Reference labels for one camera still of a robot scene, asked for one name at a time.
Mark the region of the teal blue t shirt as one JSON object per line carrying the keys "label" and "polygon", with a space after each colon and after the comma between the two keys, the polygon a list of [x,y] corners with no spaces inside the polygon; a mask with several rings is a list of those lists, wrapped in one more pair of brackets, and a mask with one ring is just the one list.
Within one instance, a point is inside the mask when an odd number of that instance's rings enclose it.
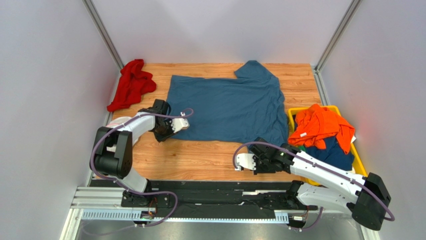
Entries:
{"label": "teal blue t shirt", "polygon": [[285,97],[279,79],[250,60],[232,78],[173,75],[167,95],[171,115],[191,108],[189,128],[175,139],[247,143],[262,138],[280,146],[288,141]]}

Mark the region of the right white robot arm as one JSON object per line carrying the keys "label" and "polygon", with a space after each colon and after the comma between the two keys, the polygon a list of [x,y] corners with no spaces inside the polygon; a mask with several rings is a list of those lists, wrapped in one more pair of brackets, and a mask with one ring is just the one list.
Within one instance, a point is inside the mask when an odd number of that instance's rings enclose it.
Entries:
{"label": "right white robot arm", "polygon": [[286,172],[318,183],[294,183],[289,190],[291,198],[304,206],[317,206],[349,214],[360,225],[379,231],[384,221],[393,222],[389,209],[390,193],[383,179],[339,169],[309,155],[298,147],[276,146],[262,138],[247,143],[249,154],[235,154],[236,169],[244,168],[256,174]]}

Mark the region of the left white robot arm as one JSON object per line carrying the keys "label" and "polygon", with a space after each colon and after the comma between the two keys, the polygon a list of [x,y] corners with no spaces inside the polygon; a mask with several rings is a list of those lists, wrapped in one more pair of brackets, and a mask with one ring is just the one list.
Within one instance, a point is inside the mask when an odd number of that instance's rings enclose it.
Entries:
{"label": "left white robot arm", "polygon": [[121,205],[146,207],[154,200],[152,183],[133,167],[133,148],[145,133],[153,133],[160,143],[188,126],[185,116],[170,116],[170,105],[160,99],[153,106],[140,109],[122,122],[100,127],[95,135],[89,168],[103,180],[124,189]]}

